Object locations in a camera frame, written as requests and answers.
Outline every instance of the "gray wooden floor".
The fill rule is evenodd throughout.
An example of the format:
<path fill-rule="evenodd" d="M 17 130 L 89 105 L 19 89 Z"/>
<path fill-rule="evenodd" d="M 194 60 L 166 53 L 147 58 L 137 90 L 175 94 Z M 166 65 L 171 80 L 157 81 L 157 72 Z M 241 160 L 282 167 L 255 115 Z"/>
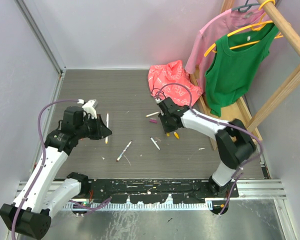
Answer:
<path fill-rule="evenodd" d="M 59 99 L 97 99 L 97 112 L 113 135 L 104 140 L 81 140 L 56 177 L 71 172 L 89 178 L 209 178 L 220 159 L 207 136 L 191 129 L 180 129 L 180 139 L 167 137 L 161 123 L 150 123 L 145 116 L 159 107 L 150 96 L 147 70 L 68 70 Z M 71 103 L 60 103 L 53 115 L 51 129 Z M 161 150 L 151 142 L 157 140 Z M 117 157 L 132 140 L 119 162 Z M 262 179 L 260 163 L 244 169 L 243 178 Z"/>

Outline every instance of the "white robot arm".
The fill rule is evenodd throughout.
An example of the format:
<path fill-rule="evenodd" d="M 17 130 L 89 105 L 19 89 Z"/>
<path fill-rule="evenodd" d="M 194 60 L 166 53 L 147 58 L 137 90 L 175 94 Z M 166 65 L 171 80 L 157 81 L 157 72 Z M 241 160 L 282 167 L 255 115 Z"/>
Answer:
<path fill-rule="evenodd" d="M 46 158 L 40 175 L 31 188 L 26 201 L 25 193 L 29 190 L 43 162 L 43 154 L 35 167 L 29 181 L 12 204 L 3 204 L 0 215 L 9 230 L 17 208 L 21 206 L 18 215 L 16 232 L 41 239 L 47 233 L 52 218 L 70 199 L 89 192 L 90 185 L 87 176 L 72 172 L 63 184 L 47 196 L 49 187 L 57 172 L 67 160 L 71 151 L 80 139 L 90 138 L 100 140 L 112 134 L 96 112 L 97 101 L 89 100 L 82 107 L 70 106 L 63 113 L 60 126 L 48 134 L 45 145 Z"/>
<path fill-rule="evenodd" d="M 164 100 L 156 99 L 156 103 L 161 109 L 159 118 L 165 133 L 174 132 L 178 128 L 187 128 L 216 140 L 221 162 L 209 179 L 209 188 L 216 196 L 223 195 L 239 165 L 253 154 L 256 146 L 247 134 L 206 119 L 245 129 L 243 123 L 238 119 L 228 122 L 207 115 L 204 116 L 206 119 L 203 119 L 197 116 L 202 113 L 194 109 L 190 110 L 186 105 L 178 106 L 170 97 Z"/>

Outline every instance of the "yellow hanger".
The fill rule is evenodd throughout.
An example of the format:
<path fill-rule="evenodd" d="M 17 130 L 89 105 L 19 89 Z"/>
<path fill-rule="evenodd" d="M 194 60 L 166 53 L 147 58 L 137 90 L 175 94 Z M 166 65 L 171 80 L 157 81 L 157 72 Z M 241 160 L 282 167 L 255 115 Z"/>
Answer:
<path fill-rule="evenodd" d="M 261 8 L 268 2 L 273 2 L 275 3 L 275 0 L 266 0 L 265 2 L 263 2 L 260 7 L 259 7 L 259 10 L 261 10 Z M 246 30 L 246 29 L 249 29 L 251 28 L 253 31 L 260 31 L 266 24 L 271 24 L 273 23 L 273 21 L 269 20 L 269 21 L 263 21 L 261 22 L 262 18 L 265 16 L 265 13 L 262 15 L 262 17 L 260 18 L 260 21 L 258 23 L 254 23 L 254 24 L 251 24 L 251 25 L 248 25 L 248 26 L 244 26 L 244 27 L 241 27 L 233 32 L 230 32 L 227 36 L 230 37 L 236 33 L 239 33 L 243 30 Z M 281 34 L 281 32 L 275 37 L 275 39 L 279 39 L 279 38 L 282 38 L 283 35 Z M 241 44 L 241 45 L 237 45 L 237 46 L 232 46 L 230 47 L 230 49 L 238 49 L 238 48 L 241 48 L 241 47 L 244 47 L 244 46 L 249 46 L 249 45 L 253 45 L 253 44 L 256 44 L 260 42 L 260 40 L 258 41 L 251 41 L 251 42 L 247 42 L 247 43 L 244 43 L 244 44 Z M 216 47 L 216 43 L 212 44 L 208 49 L 207 51 L 204 53 L 204 56 L 208 56 L 208 54 L 213 51 L 214 53 L 216 53 L 217 51 L 213 50 L 214 48 Z"/>
<path fill-rule="evenodd" d="M 267 4 L 268 2 L 272 2 L 273 5 L 276 4 L 276 1 L 275 1 L 275 0 L 266 0 L 266 1 L 264 1 L 263 3 L 261 3 L 261 5 L 259 6 L 258 10 L 260 11 L 260 10 L 264 7 L 264 5 Z M 266 15 L 266 13 L 263 13 L 263 14 L 262 14 L 262 16 L 260 17 L 259 23 L 262 22 L 262 19 L 264 18 L 265 15 Z M 251 29 L 252 29 L 253 31 L 260 31 L 265 25 L 266 25 L 266 24 L 264 24 L 264 25 L 262 25 L 262 26 L 260 26 L 260 27 L 256 27 L 256 28 L 251 27 Z"/>

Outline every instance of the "white marker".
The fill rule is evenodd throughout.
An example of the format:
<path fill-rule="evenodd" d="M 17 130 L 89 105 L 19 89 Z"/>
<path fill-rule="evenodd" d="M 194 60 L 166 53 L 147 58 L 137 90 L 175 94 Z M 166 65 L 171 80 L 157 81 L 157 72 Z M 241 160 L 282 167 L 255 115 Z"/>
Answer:
<path fill-rule="evenodd" d="M 153 144 L 156 146 L 156 148 L 160 150 L 160 147 L 158 146 L 158 144 L 156 143 L 156 141 L 152 137 L 150 137 L 150 139 L 153 142 Z"/>
<path fill-rule="evenodd" d="M 109 113 L 106 113 L 106 127 L 109 128 Z M 105 137 L 105 144 L 108 144 L 108 137 Z"/>
<path fill-rule="evenodd" d="M 118 156 L 118 158 L 116 159 L 117 162 L 119 162 L 120 158 L 124 155 L 125 151 L 128 149 L 131 143 L 132 140 L 128 143 L 128 145 L 123 149 L 122 153 Z"/>
<path fill-rule="evenodd" d="M 159 113 L 160 113 L 159 111 L 156 111 L 156 112 L 154 112 L 154 113 L 151 113 L 151 114 L 146 115 L 145 117 L 146 117 L 146 118 L 147 118 L 147 117 L 151 117 L 151 116 L 157 115 L 157 114 L 159 114 Z"/>

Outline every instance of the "white panel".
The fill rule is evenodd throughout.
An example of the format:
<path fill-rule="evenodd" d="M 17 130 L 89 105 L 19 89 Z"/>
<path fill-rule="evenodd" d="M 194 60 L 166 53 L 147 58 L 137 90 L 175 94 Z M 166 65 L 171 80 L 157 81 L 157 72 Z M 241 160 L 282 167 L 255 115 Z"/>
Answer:
<path fill-rule="evenodd" d="M 16 3 L 0 0 L 0 207 L 13 201 L 19 182 L 30 175 L 39 143 L 37 116 L 57 81 Z M 0 217 L 0 239 L 6 231 Z"/>
<path fill-rule="evenodd" d="M 300 0 L 283 0 L 278 9 L 300 35 Z M 299 56 L 285 38 L 273 41 L 270 55 L 261 64 L 247 95 L 253 113 L 299 63 Z M 263 121 L 259 130 L 271 176 L 282 180 L 300 230 L 300 86 Z"/>
<path fill-rule="evenodd" d="M 219 13 L 222 2 L 41 0 L 35 3 L 68 69 L 109 69 L 148 68 L 175 60 L 183 60 L 185 64 L 197 32 Z"/>

